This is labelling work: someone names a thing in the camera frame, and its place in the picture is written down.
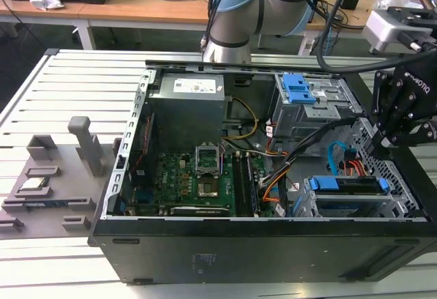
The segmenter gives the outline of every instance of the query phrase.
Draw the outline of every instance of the white table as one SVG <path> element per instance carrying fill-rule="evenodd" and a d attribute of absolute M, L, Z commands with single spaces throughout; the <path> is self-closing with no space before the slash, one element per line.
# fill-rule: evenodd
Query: white table
<path fill-rule="evenodd" d="M 58 144 L 76 143 L 68 134 L 73 115 L 87 115 L 91 132 L 112 143 L 125 127 L 146 59 L 199 61 L 197 53 L 66 51 L 43 56 L 0 114 L 0 202 L 29 155 L 31 136 L 50 133 Z M 254 55 L 254 63 L 315 66 L 313 57 Z M 330 58 L 340 63 L 377 59 Z M 362 74 L 371 87 L 372 73 Z M 436 181 L 437 147 L 415 149 Z M 437 298 L 437 254 L 424 255 L 379 283 L 278 283 L 150 285 L 120 283 L 99 248 L 86 238 L 0 241 L 0 298 Z"/>

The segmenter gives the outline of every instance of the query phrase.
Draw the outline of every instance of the wooden desk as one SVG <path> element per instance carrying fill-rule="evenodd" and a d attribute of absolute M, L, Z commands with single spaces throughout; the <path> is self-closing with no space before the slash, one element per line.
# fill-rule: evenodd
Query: wooden desk
<path fill-rule="evenodd" d="M 62 9 L 42 11 L 35 8 L 29 1 L 5 1 L 18 16 L 34 17 L 78 18 L 79 12 L 85 5 L 84 3 L 64 3 L 65 7 Z M 2 0 L 0 0 L 0 15 L 12 15 Z"/>
<path fill-rule="evenodd" d="M 207 3 L 202 0 L 107 0 L 103 5 L 66 3 L 64 9 L 43 12 L 28 1 L 10 1 L 8 5 L 24 23 L 72 25 L 78 28 L 84 49 L 95 49 L 91 27 L 123 27 L 134 29 L 176 29 L 204 31 L 208 22 Z M 351 25 L 364 25 L 375 0 L 360 0 L 356 10 L 344 10 Z M 16 23 L 15 17 L 0 3 L 0 22 Z M 324 19 L 316 15 L 307 30 L 299 55 L 308 54 L 305 48 L 319 35 Z M 343 29 L 342 37 L 360 38 L 360 31 Z"/>
<path fill-rule="evenodd" d="M 206 25 L 207 7 L 202 0 L 107 0 L 104 5 L 85 4 L 79 18 Z"/>
<path fill-rule="evenodd" d="M 336 0 L 326 0 L 327 2 L 334 4 Z M 355 10 L 343 10 L 349 18 L 349 25 L 365 25 L 369 18 L 370 12 L 373 10 L 373 6 L 377 0 L 360 0 Z M 320 31 L 324 28 L 325 20 L 316 14 L 313 22 L 307 25 L 308 30 Z"/>

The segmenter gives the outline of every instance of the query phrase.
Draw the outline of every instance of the motherboard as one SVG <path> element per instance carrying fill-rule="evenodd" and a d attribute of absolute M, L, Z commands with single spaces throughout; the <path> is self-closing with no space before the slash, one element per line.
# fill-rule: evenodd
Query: motherboard
<path fill-rule="evenodd" d="M 218 175 L 197 166 L 218 166 Z M 135 216 L 253 216 L 259 210 L 256 184 L 265 173 L 256 154 L 219 154 L 216 161 L 214 154 L 160 153 L 153 186 L 135 187 L 129 210 Z"/>

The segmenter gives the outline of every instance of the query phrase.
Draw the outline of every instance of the green motherboard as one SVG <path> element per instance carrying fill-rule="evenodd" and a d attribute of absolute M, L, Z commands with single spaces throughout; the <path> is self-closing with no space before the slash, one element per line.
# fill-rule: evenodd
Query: green motherboard
<path fill-rule="evenodd" d="M 215 156 L 200 156 L 199 159 L 199 166 L 217 166 Z M 220 174 L 212 177 L 196 175 L 193 153 L 159 154 L 153 187 L 138 186 L 134 189 L 132 203 L 135 214 L 162 216 L 170 214 L 170 207 L 197 207 L 229 210 L 229 216 L 237 216 L 233 167 L 235 154 L 223 154 L 219 159 Z M 251 156 L 250 161 L 252 177 L 257 182 L 259 177 L 265 175 L 264 161 L 257 155 Z"/>

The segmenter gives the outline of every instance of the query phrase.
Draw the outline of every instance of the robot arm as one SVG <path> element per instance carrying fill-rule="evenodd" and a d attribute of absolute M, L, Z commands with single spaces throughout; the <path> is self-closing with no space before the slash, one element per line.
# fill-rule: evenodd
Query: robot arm
<path fill-rule="evenodd" d="M 363 35 L 379 50 L 399 43 L 416 52 L 434 51 L 437 41 L 434 10 L 391 7 L 371 13 Z M 378 147 L 415 146 L 437 141 L 437 58 L 431 56 L 395 68 L 377 71 L 372 113 L 377 116 L 375 136 L 368 152 Z"/>
<path fill-rule="evenodd" d="M 203 60 L 250 63 L 249 37 L 291 35 L 311 15 L 305 0 L 221 0 L 212 20 Z"/>
<path fill-rule="evenodd" d="M 305 0 L 222 0 L 212 20 L 203 60 L 222 63 L 250 63 L 249 37 L 253 34 L 287 34 L 305 26 Z M 334 23 L 337 0 L 327 18 L 320 43 Z M 418 145 L 437 141 L 437 13 L 430 0 L 421 0 L 426 9 L 389 8 L 371 13 L 363 36 L 384 51 L 398 43 L 416 53 L 407 57 L 363 66 L 335 68 L 323 58 L 318 62 L 334 74 L 378 70 L 375 75 L 372 113 L 376 116 L 375 135 L 366 143 L 370 154 L 381 147 Z M 386 69 L 395 67 L 394 73 Z"/>

